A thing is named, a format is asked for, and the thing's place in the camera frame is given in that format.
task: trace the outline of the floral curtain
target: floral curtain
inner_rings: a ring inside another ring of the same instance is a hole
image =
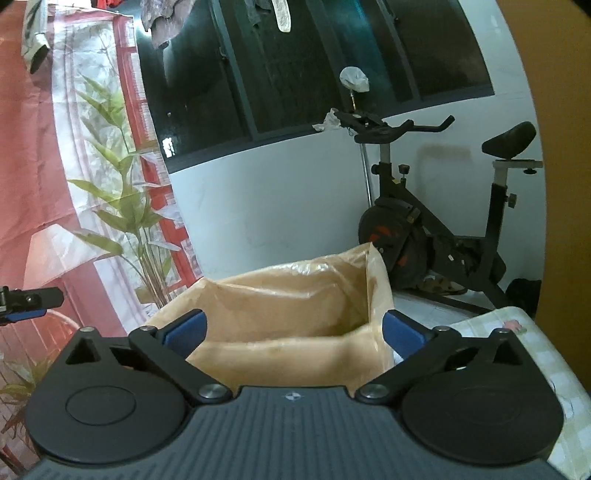
[[[0,14],[0,285],[59,286],[66,301],[0,327],[0,479],[37,461],[23,408],[76,329],[124,335],[201,276],[148,110],[133,19],[50,5],[49,53],[31,74],[20,57],[24,12],[15,1]]]

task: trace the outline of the window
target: window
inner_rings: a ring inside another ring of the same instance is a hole
[[[350,65],[370,82],[357,107],[382,117],[493,94],[457,0],[292,0],[289,34],[258,5],[265,1],[196,2],[180,35],[158,50],[138,29],[170,171],[313,133],[330,108],[351,110],[339,82]],[[139,0],[118,10],[139,18]]]

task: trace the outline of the blue gripper pad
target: blue gripper pad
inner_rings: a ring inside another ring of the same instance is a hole
[[[404,360],[423,348],[433,333],[398,310],[389,310],[382,321],[384,341]]]
[[[20,322],[21,320],[43,317],[46,313],[47,310],[33,310],[32,312],[9,313],[8,315],[4,316],[4,319],[8,320],[11,323],[16,323]]]
[[[162,328],[157,335],[163,345],[187,358],[207,335],[207,317],[199,309],[191,310]]]

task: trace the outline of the logo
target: logo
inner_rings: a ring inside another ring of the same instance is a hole
[[[303,395],[300,395],[298,392],[290,392],[284,396],[286,400],[289,401],[298,401],[301,398],[304,398]]]

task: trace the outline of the checkered tablecloth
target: checkered tablecloth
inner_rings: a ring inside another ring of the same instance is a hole
[[[515,307],[494,310],[451,327],[463,336],[488,337],[493,329],[504,325],[517,327],[518,338],[556,392],[564,410],[564,427],[548,461],[571,480],[587,480],[591,476],[591,398],[540,328]]]

